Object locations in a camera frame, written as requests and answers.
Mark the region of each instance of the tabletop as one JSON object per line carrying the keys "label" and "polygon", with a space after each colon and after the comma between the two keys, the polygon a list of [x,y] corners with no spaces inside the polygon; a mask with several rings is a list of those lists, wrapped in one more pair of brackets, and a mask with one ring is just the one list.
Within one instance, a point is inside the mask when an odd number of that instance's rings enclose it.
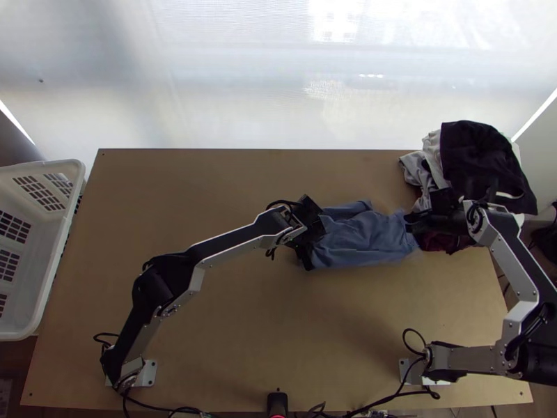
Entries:
{"label": "tabletop", "polygon": [[[404,151],[99,150],[42,321],[22,403],[120,409],[104,386],[98,332],[119,332],[132,283],[154,255],[251,223],[277,199],[320,206],[370,199],[409,210]],[[291,410],[351,410],[392,394],[404,328],[427,341],[494,343],[505,304],[488,251],[415,251],[370,268],[304,271],[291,249],[262,250],[210,270],[197,297],[165,320],[146,358],[156,383],[140,401],[214,412],[265,408],[280,387]],[[467,376],[390,408],[531,402],[525,382]]]}

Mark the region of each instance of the wire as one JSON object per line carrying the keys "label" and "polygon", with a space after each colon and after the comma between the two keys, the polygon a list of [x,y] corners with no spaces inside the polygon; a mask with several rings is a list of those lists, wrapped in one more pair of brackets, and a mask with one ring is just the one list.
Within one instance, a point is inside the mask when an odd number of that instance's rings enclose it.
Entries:
{"label": "wire", "polygon": [[436,399],[436,400],[440,399],[441,395],[439,395],[437,392],[432,391],[429,386],[424,386],[424,390],[416,390],[416,391],[413,391],[413,392],[401,393],[402,388],[404,387],[404,385],[406,383],[406,379],[408,379],[408,375],[409,375],[410,371],[412,370],[412,368],[414,366],[416,366],[419,362],[422,362],[422,361],[423,361],[423,358],[419,357],[418,359],[415,359],[414,362],[412,362],[412,364],[410,364],[410,367],[406,370],[405,376],[402,378],[402,382],[400,383],[400,386],[398,387],[397,391],[394,394],[392,394],[390,396],[385,396],[384,398],[382,398],[378,401],[370,403],[369,405],[363,406],[362,408],[359,408],[357,410],[353,410],[352,412],[348,412],[346,415],[344,415],[344,418],[352,418],[354,415],[365,413],[365,412],[369,411],[371,408],[373,408],[375,406],[382,405],[382,404],[387,403],[387,402],[391,402],[393,399],[400,398],[402,396],[428,394],[433,399]]}
{"label": "wire", "polygon": [[411,351],[412,353],[414,353],[415,355],[419,355],[422,358],[425,357],[425,354],[423,353],[423,351],[417,351],[414,350],[412,347],[410,347],[410,345],[406,342],[406,334],[408,334],[409,332],[413,332],[414,334],[416,334],[417,336],[420,337],[420,340],[422,340],[423,343],[423,349],[425,350],[427,344],[425,343],[425,339],[423,339],[422,334],[420,334],[418,331],[416,331],[414,328],[407,328],[404,331],[402,331],[402,342],[405,344],[406,348],[408,348],[409,351]]}
{"label": "wire", "polygon": [[[119,334],[114,334],[113,332],[100,332],[99,334],[95,334],[93,336],[93,340],[101,343],[101,349],[102,349],[102,353],[104,353],[104,351],[110,347],[112,344],[110,344],[108,341],[99,338],[100,336],[114,336],[114,337],[119,337]],[[175,413],[177,412],[186,412],[189,414],[198,414],[198,415],[209,415],[209,416],[213,416],[215,418],[216,415],[211,415],[211,414],[207,414],[205,412],[203,412],[202,410],[198,409],[198,408],[194,408],[191,406],[180,406],[179,408],[162,408],[159,406],[153,406],[153,405],[149,405],[147,403],[143,403],[138,401],[137,399],[134,399],[132,397],[130,397],[130,390],[131,388],[126,389],[123,393],[122,393],[122,411],[124,412],[124,416],[126,418],[130,418],[130,413],[127,410],[127,402],[132,402],[135,403],[138,406],[141,406],[142,408],[145,409],[150,409],[150,410],[154,410],[154,411],[162,411],[162,412],[169,412],[168,417],[172,417]]]}
{"label": "wire", "polygon": [[294,202],[294,201],[286,201],[286,200],[278,200],[278,201],[272,201],[271,203],[269,203],[267,205],[267,207],[265,208],[265,210],[269,210],[272,206],[278,205],[278,204],[284,204],[286,206],[288,206],[290,208],[290,212],[292,212],[292,207],[293,206],[301,206],[300,202]]}
{"label": "wire", "polygon": [[[403,396],[411,396],[411,395],[424,395],[424,394],[428,394],[430,395],[433,399],[440,399],[441,395],[439,395],[437,392],[434,392],[430,389],[429,386],[424,386],[424,390],[416,390],[416,391],[412,391],[412,392],[402,392],[402,389],[404,388],[404,385],[406,383],[406,380],[408,379],[408,375],[410,374],[410,371],[412,370],[412,368],[414,366],[416,366],[419,362],[422,362],[424,360],[424,354],[423,353],[419,353],[420,357],[416,360],[414,360],[414,362],[412,362],[409,366],[409,368],[406,370],[406,373],[404,375],[404,377],[402,378],[402,382],[400,383],[400,386],[398,387],[397,391],[389,396],[385,396],[384,398],[381,398],[378,401],[375,401],[373,403],[370,403],[366,406],[363,406],[362,408],[359,408],[357,410],[353,410],[351,412],[346,413],[345,415],[342,415],[341,417],[336,417],[334,415],[329,415],[323,412],[324,408],[325,408],[325,402],[320,403],[319,405],[314,406],[313,408],[311,408],[307,413],[306,416],[304,418],[316,418],[316,417],[323,417],[323,418],[352,418],[355,415],[358,414],[365,414],[367,413],[371,408],[378,406],[378,405],[382,405],[384,403],[387,402],[391,402],[393,399],[395,398],[400,398]],[[319,410],[312,416],[310,417],[309,414],[312,412],[315,412],[315,410],[317,410],[319,408]]]}
{"label": "wire", "polygon": [[471,204],[470,208],[466,212],[466,221],[469,225],[474,225],[475,219],[474,215],[478,214],[478,225],[472,230],[472,233],[478,233],[483,226],[483,215],[480,212],[480,208],[485,207],[486,203],[484,201],[476,201]]}
{"label": "wire", "polygon": [[129,392],[129,389],[126,389],[126,391],[124,392],[124,394],[122,395],[122,411],[124,412],[124,417],[126,418],[130,418],[130,414],[127,411],[126,408],[126,401],[127,401],[127,393]]}
{"label": "wire", "polygon": [[114,334],[113,332],[99,332],[98,334],[93,335],[93,340],[101,343],[101,347],[100,347],[100,354],[103,355],[104,351],[107,348],[110,348],[112,346],[112,344],[110,344],[107,340],[104,339],[100,339],[100,336],[114,336],[116,338],[118,338],[120,335],[119,334]]}

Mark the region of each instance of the blue jeans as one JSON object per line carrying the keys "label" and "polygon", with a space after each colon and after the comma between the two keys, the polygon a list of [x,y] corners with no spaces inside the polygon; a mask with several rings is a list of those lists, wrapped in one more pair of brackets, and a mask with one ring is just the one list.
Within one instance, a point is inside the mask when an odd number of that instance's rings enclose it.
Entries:
{"label": "blue jeans", "polygon": [[406,232],[402,211],[383,215],[371,202],[357,201],[323,209],[325,235],[313,245],[315,268],[377,265],[402,260],[418,248]]}

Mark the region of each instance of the white laundry basket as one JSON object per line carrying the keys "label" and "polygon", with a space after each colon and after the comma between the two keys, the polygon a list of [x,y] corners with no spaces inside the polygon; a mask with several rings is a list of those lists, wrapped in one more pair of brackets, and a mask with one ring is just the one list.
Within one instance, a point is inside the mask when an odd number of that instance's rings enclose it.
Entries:
{"label": "white laundry basket", "polygon": [[0,167],[0,340],[39,325],[84,176],[78,160]]}

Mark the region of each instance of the clothing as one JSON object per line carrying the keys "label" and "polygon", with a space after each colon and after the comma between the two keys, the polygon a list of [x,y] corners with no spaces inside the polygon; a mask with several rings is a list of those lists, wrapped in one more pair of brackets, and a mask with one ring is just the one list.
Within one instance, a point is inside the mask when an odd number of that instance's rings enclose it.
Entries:
{"label": "clothing", "polygon": [[406,232],[402,212],[383,215],[369,201],[324,208],[320,219],[326,233],[313,245],[315,268],[400,261],[418,248],[413,235]]}
{"label": "clothing", "polygon": [[443,177],[443,167],[441,164],[441,130],[435,130],[422,138],[423,154],[427,165],[430,167],[430,172],[433,181],[439,189],[449,187],[447,180]]}
{"label": "clothing", "polygon": [[403,155],[398,159],[402,170],[404,171],[405,182],[409,185],[421,188],[422,195],[416,200],[412,210],[421,212],[422,210],[431,209],[430,192],[437,190],[432,174],[424,167],[425,153],[423,151],[415,151],[410,154]]}
{"label": "clothing", "polygon": [[426,232],[414,234],[414,238],[423,251],[445,251],[449,255],[474,245],[467,235]]}
{"label": "clothing", "polygon": [[494,202],[510,212],[536,215],[538,207],[510,142],[490,125],[471,121],[441,124],[443,175],[466,199],[497,191]]}

